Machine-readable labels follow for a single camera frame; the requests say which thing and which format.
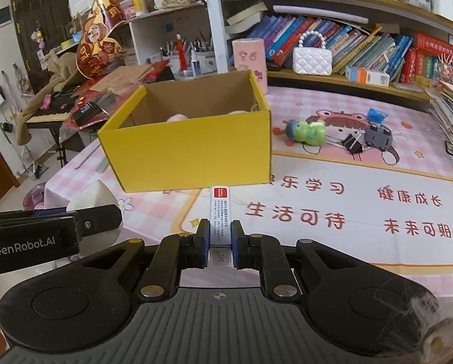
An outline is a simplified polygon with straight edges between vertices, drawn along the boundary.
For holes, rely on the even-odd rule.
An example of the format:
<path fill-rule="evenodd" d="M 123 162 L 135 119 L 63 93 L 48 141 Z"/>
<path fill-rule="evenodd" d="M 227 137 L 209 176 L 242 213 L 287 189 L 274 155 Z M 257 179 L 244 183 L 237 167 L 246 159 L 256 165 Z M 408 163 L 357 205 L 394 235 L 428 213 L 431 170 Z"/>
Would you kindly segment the white red small box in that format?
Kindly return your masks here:
<path fill-rule="evenodd" d="M 211 187 L 210 258 L 213 265 L 231 264 L 231 190 L 227 186 Z"/>

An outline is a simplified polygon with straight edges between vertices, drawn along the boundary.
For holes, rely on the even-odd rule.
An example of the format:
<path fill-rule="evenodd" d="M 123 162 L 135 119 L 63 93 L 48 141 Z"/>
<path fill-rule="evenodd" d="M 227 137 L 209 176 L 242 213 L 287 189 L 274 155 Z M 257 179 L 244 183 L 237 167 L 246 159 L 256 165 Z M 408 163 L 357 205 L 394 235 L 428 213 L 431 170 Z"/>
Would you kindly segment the blue plastic bag roll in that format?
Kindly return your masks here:
<path fill-rule="evenodd" d="M 382 125 L 386 117 L 387 115 L 385 113 L 374 108 L 370 108 L 367 113 L 367 120 L 369 120 L 373 124 Z"/>

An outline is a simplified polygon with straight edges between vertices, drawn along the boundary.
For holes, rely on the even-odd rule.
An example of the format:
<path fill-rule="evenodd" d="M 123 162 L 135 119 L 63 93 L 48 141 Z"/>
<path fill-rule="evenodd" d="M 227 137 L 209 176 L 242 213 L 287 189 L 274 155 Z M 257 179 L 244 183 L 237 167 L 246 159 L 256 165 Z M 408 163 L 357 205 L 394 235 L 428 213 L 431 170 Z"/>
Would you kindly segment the yellow cardboard box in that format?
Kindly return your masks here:
<path fill-rule="evenodd" d="M 98 138 L 125 192 L 271 179 L 271 111 L 251 71 L 140 86 Z"/>

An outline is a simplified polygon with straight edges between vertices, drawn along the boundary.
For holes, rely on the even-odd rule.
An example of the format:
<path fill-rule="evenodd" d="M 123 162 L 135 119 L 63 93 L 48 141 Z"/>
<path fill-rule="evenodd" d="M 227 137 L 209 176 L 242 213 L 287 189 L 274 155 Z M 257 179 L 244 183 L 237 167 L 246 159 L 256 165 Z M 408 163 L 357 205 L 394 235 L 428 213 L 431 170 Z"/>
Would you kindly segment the green blue plush toy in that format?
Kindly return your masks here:
<path fill-rule="evenodd" d="M 326 139 L 326 125 L 322 120 L 312 123 L 290 120 L 286 123 L 285 133 L 292 141 L 320 146 Z"/>

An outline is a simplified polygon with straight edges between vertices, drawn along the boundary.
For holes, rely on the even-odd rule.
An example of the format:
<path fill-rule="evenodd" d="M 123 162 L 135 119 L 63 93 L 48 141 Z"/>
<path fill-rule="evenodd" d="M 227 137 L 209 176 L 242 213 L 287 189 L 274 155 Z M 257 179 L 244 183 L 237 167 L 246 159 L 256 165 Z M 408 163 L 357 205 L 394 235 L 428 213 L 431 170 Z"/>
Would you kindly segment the pink cartoon desk mat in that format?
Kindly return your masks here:
<path fill-rule="evenodd" d="M 453 296 L 453 166 L 433 119 L 412 109 L 352 96 L 271 87 L 271 179 L 231 186 L 231 218 L 246 233 L 292 245 L 309 238 Z M 365 143 L 351 155 L 342 140 L 365 132 L 370 108 L 387 115 L 392 144 Z M 326 125 L 320 146 L 290 140 L 290 120 Z M 125 192 L 95 140 L 45 186 L 45 206 L 68 205 L 102 183 L 122 210 L 121 238 L 156 244 L 193 233 L 210 214 L 211 187 Z"/>

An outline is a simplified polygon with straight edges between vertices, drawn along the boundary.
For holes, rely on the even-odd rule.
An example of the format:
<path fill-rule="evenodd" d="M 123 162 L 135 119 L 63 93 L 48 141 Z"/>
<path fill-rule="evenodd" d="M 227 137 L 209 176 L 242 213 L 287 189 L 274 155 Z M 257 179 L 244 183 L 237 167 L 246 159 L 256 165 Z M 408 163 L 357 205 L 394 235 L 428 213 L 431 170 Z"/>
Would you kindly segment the electric piano keyboard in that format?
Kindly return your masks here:
<path fill-rule="evenodd" d="M 62 97 L 53 99 L 48 109 L 38 109 L 28 120 L 28 128 L 59 128 L 72 114 L 76 98 Z"/>

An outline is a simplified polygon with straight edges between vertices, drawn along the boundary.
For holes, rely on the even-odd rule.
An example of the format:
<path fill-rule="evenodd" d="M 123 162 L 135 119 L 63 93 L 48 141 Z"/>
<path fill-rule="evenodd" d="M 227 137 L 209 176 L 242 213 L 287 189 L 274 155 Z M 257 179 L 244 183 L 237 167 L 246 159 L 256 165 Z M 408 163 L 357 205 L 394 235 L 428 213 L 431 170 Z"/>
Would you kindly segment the black binder clip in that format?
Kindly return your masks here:
<path fill-rule="evenodd" d="M 341 143 L 351 155 L 361 154 L 365 150 L 364 138 L 364 132 L 357 132 L 349 134 Z"/>

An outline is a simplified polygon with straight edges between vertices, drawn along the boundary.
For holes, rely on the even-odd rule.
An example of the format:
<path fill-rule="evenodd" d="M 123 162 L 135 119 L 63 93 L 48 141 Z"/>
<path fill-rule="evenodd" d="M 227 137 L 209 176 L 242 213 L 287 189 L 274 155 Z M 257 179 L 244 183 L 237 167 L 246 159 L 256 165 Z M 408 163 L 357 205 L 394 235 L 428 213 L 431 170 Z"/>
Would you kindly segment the grey toy car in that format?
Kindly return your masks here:
<path fill-rule="evenodd" d="M 365 143 L 379 150 L 387 150 L 392 144 L 392 133 L 383 125 L 370 124 L 365 128 Z"/>

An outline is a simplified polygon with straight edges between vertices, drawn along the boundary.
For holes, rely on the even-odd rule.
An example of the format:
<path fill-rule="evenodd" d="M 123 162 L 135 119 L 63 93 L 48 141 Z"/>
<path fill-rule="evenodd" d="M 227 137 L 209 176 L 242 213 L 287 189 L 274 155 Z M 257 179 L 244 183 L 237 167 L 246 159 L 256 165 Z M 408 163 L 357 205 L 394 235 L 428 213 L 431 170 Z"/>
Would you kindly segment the brown cardboard sheet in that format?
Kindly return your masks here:
<path fill-rule="evenodd" d="M 129 87 L 137 84 L 141 78 L 152 70 L 153 66 L 151 64 L 117 67 L 117 69 L 93 85 L 91 90 L 122 95 Z"/>

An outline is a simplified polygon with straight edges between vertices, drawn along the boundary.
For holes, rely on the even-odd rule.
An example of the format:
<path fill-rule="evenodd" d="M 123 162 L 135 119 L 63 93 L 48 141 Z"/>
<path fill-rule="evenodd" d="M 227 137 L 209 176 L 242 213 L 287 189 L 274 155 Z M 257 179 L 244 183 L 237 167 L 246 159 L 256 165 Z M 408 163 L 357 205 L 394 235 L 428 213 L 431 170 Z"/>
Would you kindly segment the white pen holder box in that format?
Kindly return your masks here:
<path fill-rule="evenodd" d="M 194 39 L 177 34 L 160 46 L 159 51 L 175 76 L 197 77 L 217 72 L 212 38 L 202 33 Z"/>

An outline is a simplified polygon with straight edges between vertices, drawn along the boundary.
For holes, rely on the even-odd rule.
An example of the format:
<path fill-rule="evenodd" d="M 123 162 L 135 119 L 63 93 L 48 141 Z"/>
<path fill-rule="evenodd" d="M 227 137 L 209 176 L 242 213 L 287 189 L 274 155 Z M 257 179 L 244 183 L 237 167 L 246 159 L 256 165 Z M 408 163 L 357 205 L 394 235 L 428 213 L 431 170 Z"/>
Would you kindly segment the white quilted pearl handbag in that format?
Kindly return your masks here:
<path fill-rule="evenodd" d="M 319 48 L 304 47 L 304 41 L 315 35 L 321 41 Z M 298 46 L 293 49 L 293 70 L 299 75 L 330 76 L 332 74 L 332 54 L 326 48 L 324 36 L 316 30 L 306 30 L 300 37 Z"/>

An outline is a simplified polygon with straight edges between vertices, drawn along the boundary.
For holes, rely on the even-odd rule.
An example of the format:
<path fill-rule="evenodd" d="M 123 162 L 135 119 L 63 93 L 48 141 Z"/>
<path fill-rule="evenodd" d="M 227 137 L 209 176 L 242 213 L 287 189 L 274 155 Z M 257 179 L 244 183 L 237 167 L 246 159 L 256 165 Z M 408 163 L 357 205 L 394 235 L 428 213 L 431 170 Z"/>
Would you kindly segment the pink cylindrical holder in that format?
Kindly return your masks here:
<path fill-rule="evenodd" d="M 235 39 L 232 42 L 234 66 L 237 71 L 250 70 L 264 94 L 268 92 L 267 62 L 262 38 Z"/>

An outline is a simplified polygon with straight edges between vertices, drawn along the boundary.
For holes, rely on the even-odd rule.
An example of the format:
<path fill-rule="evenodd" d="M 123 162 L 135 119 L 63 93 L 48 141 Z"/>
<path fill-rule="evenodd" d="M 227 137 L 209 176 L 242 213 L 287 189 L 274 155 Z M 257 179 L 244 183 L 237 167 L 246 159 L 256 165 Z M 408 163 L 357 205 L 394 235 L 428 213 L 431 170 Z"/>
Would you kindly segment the red gold cartoon poster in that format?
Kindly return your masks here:
<path fill-rule="evenodd" d="M 122 47 L 111 34 L 124 22 L 119 0 L 94 0 L 77 48 L 77 69 L 83 76 L 91 79 L 101 75 L 121 53 Z"/>

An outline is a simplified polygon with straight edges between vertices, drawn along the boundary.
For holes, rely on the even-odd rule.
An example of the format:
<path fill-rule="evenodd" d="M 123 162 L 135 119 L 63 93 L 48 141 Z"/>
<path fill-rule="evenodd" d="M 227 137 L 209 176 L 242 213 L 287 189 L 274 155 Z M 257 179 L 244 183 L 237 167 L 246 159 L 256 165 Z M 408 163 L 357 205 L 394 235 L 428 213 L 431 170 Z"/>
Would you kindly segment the stack of paper books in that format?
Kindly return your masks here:
<path fill-rule="evenodd" d="M 453 85 L 438 81 L 436 87 L 425 90 L 429 97 L 429 113 L 446 136 L 446 151 L 453 155 Z"/>

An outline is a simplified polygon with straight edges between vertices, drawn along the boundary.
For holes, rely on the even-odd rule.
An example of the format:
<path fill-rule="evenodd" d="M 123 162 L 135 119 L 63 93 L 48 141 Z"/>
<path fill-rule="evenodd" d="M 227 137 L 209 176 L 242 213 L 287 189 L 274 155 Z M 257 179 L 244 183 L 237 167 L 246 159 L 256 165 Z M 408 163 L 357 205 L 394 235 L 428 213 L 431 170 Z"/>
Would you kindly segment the wooden bookshelf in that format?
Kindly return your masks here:
<path fill-rule="evenodd" d="M 355 95 L 410 108 L 424 107 L 423 89 L 400 89 L 349 81 L 352 63 L 379 64 L 397 76 L 420 39 L 442 44 L 441 53 L 453 54 L 453 21 L 399 0 L 208 0 L 216 61 L 224 72 L 230 62 L 228 47 L 247 33 L 265 41 L 269 86 L 316 89 Z M 293 52 L 301 32 L 316 30 L 305 45 L 325 45 L 332 53 L 331 75 L 298 74 Z"/>

